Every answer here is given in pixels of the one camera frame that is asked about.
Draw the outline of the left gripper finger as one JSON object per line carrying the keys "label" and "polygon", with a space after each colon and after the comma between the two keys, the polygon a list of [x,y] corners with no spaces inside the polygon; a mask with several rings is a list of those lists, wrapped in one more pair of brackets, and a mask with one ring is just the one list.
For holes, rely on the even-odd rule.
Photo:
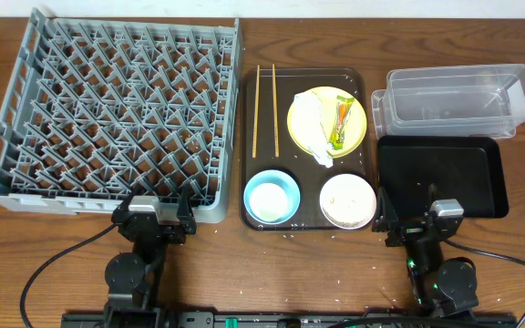
{"label": "left gripper finger", "polygon": [[193,225],[193,211],[190,204],[190,185],[186,184],[181,191],[179,206],[176,213],[177,219],[183,226]]}
{"label": "left gripper finger", "polygon": [[147,208],[146,197],[142,195],[144,188],[135,187],[130,194],[122,201],[120,208],[123,210],[143,210]]}

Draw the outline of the pale pink bowl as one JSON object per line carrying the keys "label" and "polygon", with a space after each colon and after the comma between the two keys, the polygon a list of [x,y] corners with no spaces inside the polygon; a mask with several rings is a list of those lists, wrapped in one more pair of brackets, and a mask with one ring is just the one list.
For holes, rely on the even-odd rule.
{"label": "pale pink bowl", "polygon": [[340,174],[321,188],[319,206],[335,227],[344,230],[363,229],[376,214],[376,193],[362,177]]}

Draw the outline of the green orange snack wrapper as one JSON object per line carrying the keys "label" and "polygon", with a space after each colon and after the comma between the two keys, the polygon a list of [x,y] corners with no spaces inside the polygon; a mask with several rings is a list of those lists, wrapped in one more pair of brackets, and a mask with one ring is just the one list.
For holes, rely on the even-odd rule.
{"label": "green orange snack wrapper", "polygon": [[340,150],[344,146],[345,125],[354,102],[354,97],[336,97],[335,123],[328,139],[328,142],[332,146],[333,150]]}

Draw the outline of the white paper napkin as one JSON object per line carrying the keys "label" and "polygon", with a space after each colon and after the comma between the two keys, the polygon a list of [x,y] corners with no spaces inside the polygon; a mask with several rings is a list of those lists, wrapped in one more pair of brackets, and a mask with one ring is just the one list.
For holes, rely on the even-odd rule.
{"label": "white paper napkin", "polygon": [[309,151],[318,164],[331,168],[331,149],[321,123],[323,103],[311,90],[296,94],[293,98],[292,132],[304,149]]}

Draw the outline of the wooden chopstick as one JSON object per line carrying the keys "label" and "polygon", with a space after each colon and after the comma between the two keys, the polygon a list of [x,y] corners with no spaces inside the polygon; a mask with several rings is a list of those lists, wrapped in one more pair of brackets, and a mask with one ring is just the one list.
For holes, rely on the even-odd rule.
{"label": "wooden chopstick", "polygon": [[261,67],[256,67],[256,80],[255,80],[255,97],[254,97],[254,118],[253,118],[253,129],[252,129],[252,158],[255,159],[257,156],[257,138],[258,138],[258,117],[259,117],[259,94],[260,94],[260,74]]}
{"label": "wooden chopstick", "polygon": [[272,87],[273,87],[273,144],[274,156],[279,158],[279,124],[278,124],[278,101],[277,101],[277,82],[276,82],[276,66],[272,64]]}

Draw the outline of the white paper cup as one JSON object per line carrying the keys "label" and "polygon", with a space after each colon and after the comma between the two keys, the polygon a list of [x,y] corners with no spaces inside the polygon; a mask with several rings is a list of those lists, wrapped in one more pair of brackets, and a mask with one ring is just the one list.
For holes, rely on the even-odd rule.
{"label": "white paper cup", "polygon": [[272,222],[279,220],[285,214],[288,208],[288,198],[280,186],[263,183],[252,191],[250,206],[257,219]]}

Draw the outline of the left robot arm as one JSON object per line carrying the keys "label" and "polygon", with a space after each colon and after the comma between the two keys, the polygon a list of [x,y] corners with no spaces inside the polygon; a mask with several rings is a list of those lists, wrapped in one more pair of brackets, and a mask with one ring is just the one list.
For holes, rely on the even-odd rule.
{"label": "left robot arm", "polygon": [[141,196],[137,186],[116,207],[111,222],[121,236],[133,243],[131,252],[115,256],[105,270],[108,306],[118,311],[145,311],[158,290],[160,274],[171,244],[183,244],[196,233],[197,224],[190,204],[190,188],[182,189],[175,217],[163,213],[160,199]]}

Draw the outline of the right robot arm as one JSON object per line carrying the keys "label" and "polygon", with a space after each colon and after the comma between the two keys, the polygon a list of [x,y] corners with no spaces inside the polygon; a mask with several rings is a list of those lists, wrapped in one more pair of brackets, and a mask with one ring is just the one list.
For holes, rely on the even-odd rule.
{"label": "right robot arm", "polygon": [[446,259],[441,250],[441,243],[456,234],[463,214],[457,200],[436,200],[420,220],[402,220],[386,190],[377,192],[372,231],[387,234],[387,247],[405,249],[412,291],[426,315],[456,316],[479,305],[473,262],[464,257]]}

